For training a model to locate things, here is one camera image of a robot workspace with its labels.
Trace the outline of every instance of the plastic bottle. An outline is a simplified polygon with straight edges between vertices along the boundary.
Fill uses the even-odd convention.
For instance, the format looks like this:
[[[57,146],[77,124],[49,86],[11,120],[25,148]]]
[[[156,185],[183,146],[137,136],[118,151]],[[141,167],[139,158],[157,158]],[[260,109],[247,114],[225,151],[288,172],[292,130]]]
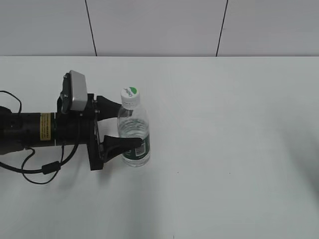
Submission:
[[[140,103],[140,92],[134,87],[121,91],[122,107],[118,113],[118,133],[120,137],[139,137],[143,140],[141,147],[122,154],[125,163],[139,167],[150,159],[149,119]]]

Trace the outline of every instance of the black cable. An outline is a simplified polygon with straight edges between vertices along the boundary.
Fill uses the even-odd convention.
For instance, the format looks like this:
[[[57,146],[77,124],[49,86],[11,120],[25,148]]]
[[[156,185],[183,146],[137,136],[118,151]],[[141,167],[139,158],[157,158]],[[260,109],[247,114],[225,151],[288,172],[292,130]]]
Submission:
[[[8,95],[14,97],[15,99],[17,99],[17,100],[19,101],[20,107],[19,107],[18,114],[20,114],[20,113],[21,113],[21,110],[22,110],[22,102],[21,102],[21,100],[19,100],[18,97],[16,97],[14,94],[12,94],[12,93],[10,93],[10,92],[8,92],[8,91],[0,91],[0,93],[8,94]],[[62,145],[62,158],[61,158],[61,161],[60,161],[60,166],[66,164],[68,161],[70,161],[70,159],[74,156],[76,150],[78,149],[78,146],[79,146],[79,143],[80,143],[80,135],[81,135],[80,130],[81,130],[81,123],[80,123],[80,119],[78,118],[78,135],[77,135],[76,141],[75,141],[75,143],[74,143],[74,146],[73,146],[72,151],[70,152],[69,156],[66,157],[65,160],[63,160],[63,156],[64,156],[64,144]],[[23,169],[25,163],[26,163],[32,156],[35,155],[35,150],[34,150],[33,148],[26,147],[25,149],[32,150],[32,153],[23,161],[21,168],[15,168],[15,167],[12,167],[12,166],[7,165],[7,164],[2,163],[2,162],[0,162],[0,167],[5,168],[5,169],[10,170],[10,171],[13,171],[13,172],[16,172],[16,173],[21,173],[21,174],[25,177],[25,179],[26,179],[27,181],[31,182],[31,180],[29,180],[28,178],[26,178],[25,174],[36,174],[36,173],[43,173],[43,174],[44,174],[44,172],[43,172],[43,169],[42,169],[42,168],[41,168],[41,169],[36,169],[36,170],[24,170],[24,169]],[[58,171],[59,171],[59,170],[57,170],[57,171],[55,172],[55,175],[54,175],[48,182],[45,182],[45,183],[32,182],[32,183],[36,183],[36,184],[46,184],[46,183],[49,183],[49,182],[51,182],[51,181],[53,180],[53,178],[56,176],[56,174],[57,174]]]
[[[76,150],[78,149],[79,143],[80,143],[80,136],[81,136],[81,123],[80,119],[78,118],[78,135],[76,137],[76,140],[74,142],[74,147],[72,151],[70,152],[69,156],[66,157],[65,160],[61,161],[61,166],[66,164],[70,159],[74,156]]]
[[[33,148],[29,148],[29,147],[26,147],[25,149],[29,149],[29,150],[32,150],[32,153],[27,157],[25,158],[25,160],[23,161],[22,165],[21,165],[21,171],[22,171],[22,175],[23,177],[26,179],[26,181],[30,182],[30,183],[33,183],[33,184],[40,184],[40,185],[43,185],[43,184],[48,184],[49,182],[51,182],[55,176],[58,174],[59,170],[57,170],[54,175],[46,182],[43,182],[43,183],[39,183],[39,182],[35,182],[35,181],[32,181],[30,179],[27,178],[27,176],[24,174],[24,165],[26,164],[26,162],[32,157],[35,155],[35,150]],[[63,160],[63,157],[64,157],[64,144],[62,145],[62,155],[61,155],[61,160],[60,160],[60,163],[62,162]]]
[[[15,168],[15,167],[12,167],[12,166],[7,165],[7,164],[2,163],[2,162],[0,162],[0,167],[1,167],[1,168],[5,168],[5,169],[10,170],[10,171],[13,171],[13,172],[16,172],[16,173],[22,173],[22,171],[21,171],[20,168]],[[24,172],[25,174],[42,173],[42,169],[23,170],[23,172]]]
[[[0,93],[8,94],[8,95],[12,96],[13,98],[15,98],[17,101],[19,101],[20,107],[19,107],[18,114],[20,114],[20,113],[21,113],[21,110],[22,110],[22,102],[21,102],[21,100],[19,100],[19,98],[18,98],[17,96],[15,96],[14,94],[12,94],[12,93],[10,93],[10,92],[8,92],[8,91],[0,91]]]

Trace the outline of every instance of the green logo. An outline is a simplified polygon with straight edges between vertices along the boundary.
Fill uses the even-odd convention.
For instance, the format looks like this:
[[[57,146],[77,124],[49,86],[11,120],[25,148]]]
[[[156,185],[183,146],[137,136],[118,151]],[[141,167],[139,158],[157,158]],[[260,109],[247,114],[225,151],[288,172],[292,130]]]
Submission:
[[[138,90],[136,88],[134,88],[134,87],[130,87],[130,89],[131,89],[131,91],[133,92],[134,95],[138,92]]]
[[[125,158],[130,160],[139,160],[144,158],[150,152],[150,135],[143,141],[140,147],[123,153]]]

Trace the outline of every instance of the yellow label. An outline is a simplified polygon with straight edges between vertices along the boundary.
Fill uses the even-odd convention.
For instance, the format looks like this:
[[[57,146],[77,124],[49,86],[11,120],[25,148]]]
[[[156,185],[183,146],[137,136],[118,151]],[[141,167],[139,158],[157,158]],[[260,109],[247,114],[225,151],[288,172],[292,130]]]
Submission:
[[[41,113],[40,116],[40,140],[51,140],[51,113]]]

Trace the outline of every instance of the bottle cap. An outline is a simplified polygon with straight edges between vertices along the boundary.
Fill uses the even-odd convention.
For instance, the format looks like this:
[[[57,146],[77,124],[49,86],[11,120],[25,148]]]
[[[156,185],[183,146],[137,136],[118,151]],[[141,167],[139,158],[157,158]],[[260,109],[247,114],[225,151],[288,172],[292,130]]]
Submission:
[[[140,103],[140,91],[134,87],[127,87],[121,91],[122,105],[130,110]]]

